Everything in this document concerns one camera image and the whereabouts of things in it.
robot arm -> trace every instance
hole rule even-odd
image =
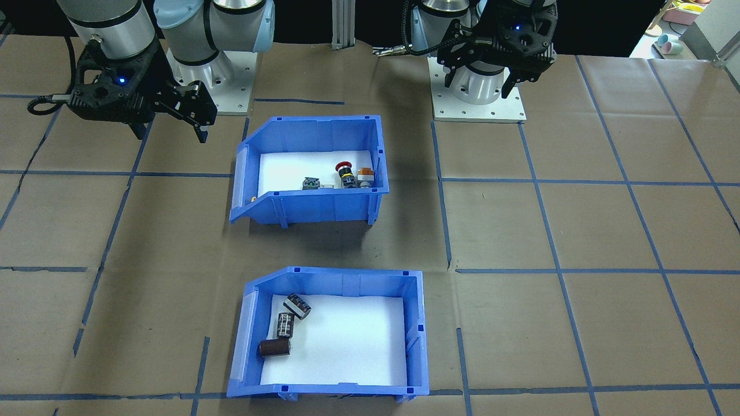
[[[36,110],[38,104],[56,104],[52,111],[66,104],[87,120],[128,124],[139,139],[155,113],[168,113],[192,125],[205,143],[216,106],[203,82],[175,82],[141,0],[58,3],[86,45],[67,93],[31,101],[31,113],[48,113]]]
[[[471,104],[506,98],[515,84],[537,81],[555,62],[555,0],[481,0],[470,6],[469,0],[405,0],[403,5],[403,49],[436,56],[447,73],[445,86],[454,84],[458,98]],[[504,67],[509,69],[505,81]]]

electrolytic capacitor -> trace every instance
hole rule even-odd
[[[271,355],[289,355],[290,338],[277,338],[274,340],[260,341],[257,353],[263,358]]]
[[[295,315],[290,312],[281,312],[277,314],[277,337],[293,338],[293,323]]]
[[[293,312],[298,319],[303,320],[311,312],[311,307],[303,301],[298,295],[292,293],[283,302],[283,305],[288,308],[290,312]]]

tape grid line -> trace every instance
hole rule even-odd
[[[711,270],[711,269],[560,269],[564,275],[575,274],[599,274],[599,273],[631,273],[660,274],[664,272],[667,275],[740,275],[740,270]],[[460,274],[488,274],[488,275],[542,275],[555,274],[557,269],[455,269]]]
[[[468,363],[465,360],[465,346],[463,345],[463,330],[457,328],[457,354],[460,356],[460,373],[462,375],[462,396],[465,400],[466,416],[473,416],[473,406],[470,401],[470,384],[468,383]]]
[[[450,243],[450,229],[447,222],[447,206],[445,205],[445,189],[442,184],[442,167],[440,164],[440,147],[437,143],[437,128],[434,120],[431,121],[431,140],[434,144],[434,163],[437,168],[437,186],[440,191],[440,209],[442,210],[442,228],[445,232],[445,251],[447,252],[447,268],[452,264],[452,245]]]
[[[108,235],[108,240],[105,245],[105,250],[103,250],[103,256],[100,260],[100,265],[98,266],[98,272],[95,274],[95,280],[92,282],[92,287],[90,288],[90,295],[87,298],[87,304],[85,306],[85,310],[82,314],[82,320],[80,328],[77,330],[77,337],[75,338],[75,343],[72,347],[72,351],[75,357],[77,357],[77,351],[80,348],[80,343],[82,342],[82,336],[84,335],[85,326],[87,325],[87,319],[90,317],[90,311],[93,310],[93,301],[95,300],[95,294],[98,291],[98,285],[100,284],[101,276],[103,275],[103,270],[105,270],[105,262],[108,259],[108,253],[110,252],[110,247],[113,245],[113,238],[115,237],[115,232],[118,231],[118,224],[121,221],[121,216],[124,213],[124,208],[126,207],[126,201],[128,201],[129,193],[131,192],[131,186],[133,184],[134,178],[136,177],[136,171],[138,169],[138,165],[141,162],[141,156],[144,154],[144,148],[147,146],[147,140],[149,139],[149,133],[152,131],[152,125],[155,123],[156,119],[151,121],[149,125],[147,126],[147,131],[144,133],[144,138],[141,140],[141,145],[139,146],[138,154],[136,155],[136,160],[134,161],[133,167],[131,168],[131,172],[129,174],[129,180],[126,185],[126,190],[124,191],[123,196],[121,197],[121,203],[118,205],[118,211],[115,214],[115,220],[113,221],[113,225],[110,229],[110,234]]]
[[[650,60],[647,61],[647,64],[650,65],[650,70],[653,71],[653,75],[655,75],[655,79],[658,81],[658,85],[660,85],[660,88],[661,90],[663,90],[663,94],[665,95],[665,98],[668,100],[668,104],[670,104],[670,108],[673,109],[673,113],[676,114],[676,118],[679,120],[679,123],[681,124],[681,128],[684,130],[684,133],[686,133],[686,138],[691,144],[691,148],[696,154],[696,157],[699,158],[699,162],[702,164],[702,168],[704,168],[704,172],[707,174],[707,177],[709,178],[709,182],[714,187],[714,191],[717,192],[717,196],[719,196],[719,200],[722,202],[722,206],[727,211],[727,214],[730,215],[730,218],[732,218],[733,224],[735,224],[735,229],[738,232],[740,232],[740,226],[738,225],[737,218],[735,218],[735,216],[733,215],[733,212],[730,209],[730,206],[727,205],[727,201],[724,199],[724,195],[722,195],[722,191],[719,189],[719,186],[714,181],[712,172],[709,171],[709,166],[707,166],[707,163],[704,162],[704,158],[702,157],[702,154],[699,152],[699,148],[696,146],[696,142],[693,140],[693,137],[691,137],[691,133],[689,133],[689,129],[688,127],[686,127],[686,123],[684,123],[684,119],[683,117],[681,117],[681,114],[679,113],[679,109],[676,108],[676,105],[673,103],[673,99],[670,97],[668,90],[666,90],[665,85],[663,84],[663,80],[660,79],[660,76],[658,75],[658,71],[656,71],[655,67],[653,66],[653,63]]]
[[[0,170],[0,174],[18,175],[23,170]],[[29,170],[28,175],[79,175],[79,176],[129,176],[131,172],[96,170]],[[233,173],[205,172],[134,172],[134,176],[167,176],[173,178],[232,178]]]
[[[443,182],[496,182],[504,184],[533,184],[527,178],[442,178]],[[567,185],[633,185],[644,187],[740,187],[737,182],[671,182],[671,181],[603,181],[596,179],[537,179],[541,184]]]
[[[18,186],[16,187],[16,191],[13,193],[13,196],[10,198],[10,202],[5,208],[5,211],[3,212],[2,217],[0,217],[0,230],[2,230],[2,227],[5,225],[5,221],[7,221],[7,218],[10,215],[10,211],[13,209],[13,206],[16,204],[16,201],[18,200],[18,196],[21,194],[21,186],[23,185],[23,180],[26,178],[26,175],[28,174],[28,171],[31,168],[31,164],[33,163],[33,160],[36,159],[36,155],[38,155],[38,151],[41,150],[41,146],[43,146],[44,143],[46,143],[46,140],[49,138],[49,134],[51,133],[51,129],[54,126],[54,123],[56,123],[56,119],[59,117],[59,113],[60,113],[60,110],[56,110],[54,112],[54,115],[52,115],[51,120],[49,120],[47,129],[44,132],[44,136],[41,137],[41,141],[38,143],[38,146],[36,146],[36,149],[33,150],[33,154],[31,155],[31,159],[28,160],[28,164],[26,165],[26,168],[23,170],[23,172],[21,172],[21,177],[18,180]]]
[[[586,72],[583,69],[583,65],[581,64],[581,60],[579,56],[576,56],[576,63],[578,64],[578,68],[581,72],[581,76],[583,77],[583,81],[585,82],[586,90],[588,90],[588,95],[591,97],[593,106],[596,109],[596,114],[599,116],[599,120],[602,123],[604,134],[606,135],[606,138],[609,141],[609,145],[611,146],[612,152],[614,153],[614,158],[616,159],[617,165],[619,165],[619,170],[622,173],[622,177],[624,178],[625,182],[629,182],[627,171],[625,170],[625,167],[622,164],[622,159],[619,157],[619,153],[616,150],[614,140],[612,139],[609,128],[606,125],[606,120],[604,119],[604,115],[602,114],[601,108],[599,107],[599,103],[596,101],[596,96],[593,94],[593,89],[591,88],[591,84],[588,81],[588,77],[586,76]],[[691,334],[689,333],[688,326],[686,325],[684,316],[681,313],[681,309],[679,308],[679,303],[676,300],[676,296],[673,294],[673,288],[670,285],[670,281],[668,280],[668,276],[665,272],[665,268],[663,267],[663,263],[660,259],[660,255],[655,245],[655,241],[653,240],[653,236],[651,235],[650,230],[648,229],[648,223],[645,221],[645,217],[642,214],[640,205],[637,202],[637,197],[635,196],[634,189],[632,185],[629,183],[627,184],[627,189],[630,193],[630,197],[632,198],[632,202],[635,206],[635,210],[637,211],[637,216],[640,219],[642,228],[645,231],[645,236],[647,237],[647,241],[650,243],[650,248],[653,250],[653,256],[655,257],[655,260],[658,264],[658,269],[660,270],[660,273],[663,277],[663,282],[665,283],[665,289],[667,290],[668,296],[670,298],[670,302],[673,304],[673,309],[675,310],[676,316],[679,319],[679,322],[684,332],[686,341],[688,342],[689,347],[691,348],[691,352],[693,354],[694,361],[696,362],[696,366],[699,369],[699,373],[702,375],[702,380],[704,381],[704,387],[706,388],[707,393],[709,394],[709,398],[712,400],[712,406],[714,406],[714,411],[717,414],[717,416],[722,416],[722,411],[719,409],[719,404],[714,395],[714,391],[712,390],[712,386],[709,383],[709,378],[707,377],[707,373],[704,370],[704,366],[702,365],[702,360],[699,358],[699,354],[696,352],[696,349],[694,348],[694,342],[691,337]]]
[[[87,268],[57,266],[0,266],[0,270],[10,270],[12,272],[85,273]]]
[[[562,292],[563,300],[565,301],[565,309],[568,312],[568,320],[571,322],[571,330],[573,331],[573,339],[576,343],[576,349],[578,351],[578,358],[581,361],[581,367],[583,369],[583,377],[586,382],[586,389],[588,390],[588,397],[591,399],[591,408],[593,410],[593,416],[599,416],[599,404],[596,402],[596,393],[593,390],[593,383],[591,383],[591,374],[588,371],[588,363],[586,362],[586,356],[583,352],[583,345],[581,343],[581,337],[578,333],[578,326],[576,325],[576,317],[573,314],[573,307],[571,306],[571,298],[568,294],[568,288],[565,285],[565,278],[563,277],[562,268],[560,267],[560,259],[555,249],[555,240],[553,239],[552,230],[550,228],[550,221],[548,220],[548,214],[545,210],[545,201],[542,199],[542,191],[539,188],[539,181],[537,180],[537,173],[534,170],[534,163],[532,156],[529,152],[529,146],[527,145],[527,136],[524,133],[524,127],[521,123],[517,123],[519,127],[519,135],[522,139],[522,145],[524,146],[524,153],[527,157],[527,164],[529,165],[529,171],[532,174],[532,181],[534,185],[534,192],[537,195],[537,202],[539,203],[539,211],[542,213],[542,222],[545,225],[545,232],[548,236],[548,242],[550,244],[550,251],[552,252],[553,261],[555,263],[555,271],[557,273],[558,281],[560,282],[560,291]]]
[[[198,415],[198,401],[201,399],[203,376],[206,374],[206,360],[208,359],[208,345],[210,343],[210,337],[203,337],[203,351],[201,352],[201,363],[198,366],[198,381],[195,383],[195,394],[192,399],[192,406],[190,407],[190,416]]]
[[[594,386],[597,393],[611,392],[672,392],[705,390],[704,384],[644,384],[623,386]],[[712,384],[714,390],[740,390],[740,383]],[[533,387],[523,388],[499,388],[499,389],[470,389],[470,395],[559,395],[570,393],[588,393],[584,386],[572,387]],[[462,396],[464,393],[457,389],[431,390],[430,396]],[[97,395],[93,393],[68,393],[68,394],[0,394],[0,401],[85,401],[85,400],[220,400],[227,399],[225,392],[209,393],[164,393],[161,395]],[[229,400],[243,400],[248,397],[234,397]]]

